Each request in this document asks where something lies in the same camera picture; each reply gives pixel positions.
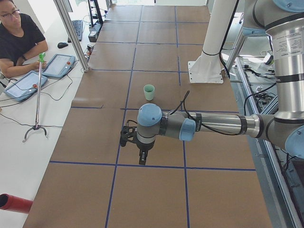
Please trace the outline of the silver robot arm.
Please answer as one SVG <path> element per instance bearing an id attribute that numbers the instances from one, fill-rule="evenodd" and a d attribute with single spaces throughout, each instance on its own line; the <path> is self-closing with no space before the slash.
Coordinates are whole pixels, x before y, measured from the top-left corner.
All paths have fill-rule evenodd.
<path id="1" fill-rule="evenodd" d="M 225 115 L 170 111 L 145 104 L 138 112 L 135 143 L 146 163 L 157 135 L 191 141 L 195 132 L 246 134 L 304 156 L 304 3 L 301 0 L 247 0 L 244 29 L 258 29 L 273 43 L 278 111 L 274 115 Z"/>

